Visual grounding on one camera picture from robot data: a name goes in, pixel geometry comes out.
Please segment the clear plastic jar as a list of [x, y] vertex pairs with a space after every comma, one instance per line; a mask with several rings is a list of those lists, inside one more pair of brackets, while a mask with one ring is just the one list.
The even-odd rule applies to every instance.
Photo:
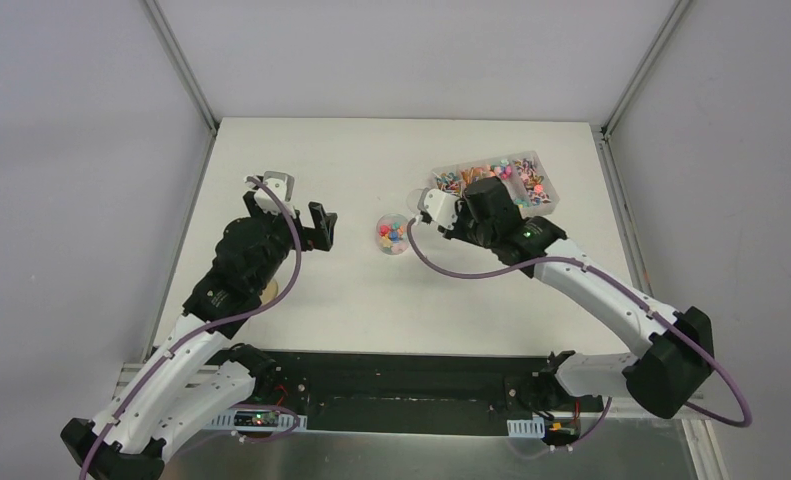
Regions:
[[405, 253], [410, 244], [406, 235], [408, 219], [401, 214], [383, 215], [375, 227], [376, 244], [379, 250], [387, 255]]

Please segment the clear plastic scoop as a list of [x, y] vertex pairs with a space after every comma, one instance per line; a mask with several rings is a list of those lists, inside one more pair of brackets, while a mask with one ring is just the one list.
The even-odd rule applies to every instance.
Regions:
[[410, 212], [414, 215], [429, 213], [434, 192], [435, 190], [431, 188], [418, 188], [412, 190], [406, 198], [406, 204]]

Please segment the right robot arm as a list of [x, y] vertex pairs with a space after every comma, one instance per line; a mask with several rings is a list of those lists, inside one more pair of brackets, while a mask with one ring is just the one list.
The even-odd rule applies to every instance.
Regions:
[[547, 407], [561, 410], [588, 395], [627, 397], [669, 419], [712, 374], [707, 314], [696, 307], [679, 311], [613, 278], [556, 224], [523, 217], [499, 179], [469, 185], [464, 197], [428, 189], [418, 207], [444, 238], [488, 249], [504, 265], [561, 292], [627, 347], [624, 354], [564, 351], [552, 357], [537, 374]]

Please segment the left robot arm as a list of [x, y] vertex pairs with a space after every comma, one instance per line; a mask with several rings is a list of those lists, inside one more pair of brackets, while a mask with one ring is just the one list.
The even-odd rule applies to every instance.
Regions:
[[191, 378], [255, 315], [276, 305], [263, 291], [281, 264], [305, 251], [328, 251], [338, 216], [309, 203], [312, 225], [265, 191], [246, 193], [245, 217], [228, 223], [204, 277], [184, 302], [164, 342], [110, 402], [91, 419], [73, 418], [60, 438], [82, 479], [157, 479], [171, 458], [220, 413], [248, 400], [268, 402], [274, 361], [241, 346], [195, 388]]

